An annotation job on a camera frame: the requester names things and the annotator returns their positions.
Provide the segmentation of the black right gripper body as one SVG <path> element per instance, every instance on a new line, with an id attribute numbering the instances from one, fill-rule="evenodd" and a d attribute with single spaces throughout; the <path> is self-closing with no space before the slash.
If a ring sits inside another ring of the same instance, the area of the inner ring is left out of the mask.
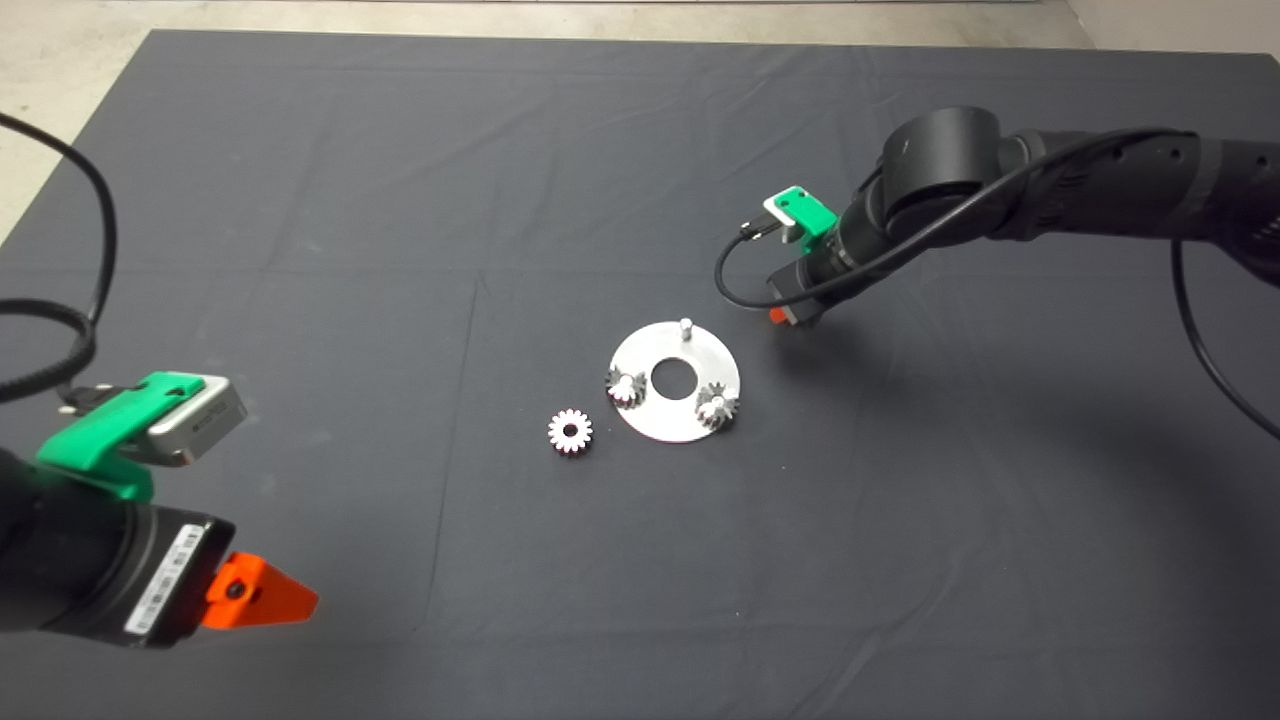
<path id="1" fill-rule="evenodd" d="M 836 281 L 852 272 L 863 269 L 886 252 L 886 233 L 879 218 L 867 205 L 851 205 L 822 238 L 806 233 L 803 224 L 785 210 L 787 220 L 782 224 L 783 242 L 797 242 L 809 247 L 810 252 L 773 272 L 768 277 L 771 293 L 785 299 Z M 790 325 L 813 325 L 827 310 L 855 297 L 869 286 L 869 281 L 859 281 L 845 290 L 809 299 L 786 307 Z"/>

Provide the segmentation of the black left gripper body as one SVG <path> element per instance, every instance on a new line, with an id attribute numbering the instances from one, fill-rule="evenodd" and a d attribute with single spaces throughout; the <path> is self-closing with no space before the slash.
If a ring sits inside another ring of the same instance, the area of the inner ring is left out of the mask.
<path id="1" fill-rule="evenodd" d="M 236 524 L 70 483 L 38 501 L 35 566 L 52 580 L 36 630 L 166 650 L 196 633 Z"/>

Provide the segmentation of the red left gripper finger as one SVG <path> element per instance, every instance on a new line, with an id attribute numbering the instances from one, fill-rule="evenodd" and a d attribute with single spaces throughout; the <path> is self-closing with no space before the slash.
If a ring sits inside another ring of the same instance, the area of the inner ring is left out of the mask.
<path id="1" fill-rule="evenodd" d="M 265 559 L 233 552 L 205 593 L 204 626 L 234 630 L 306 623 L 317 605 L 315 591 Z"/>

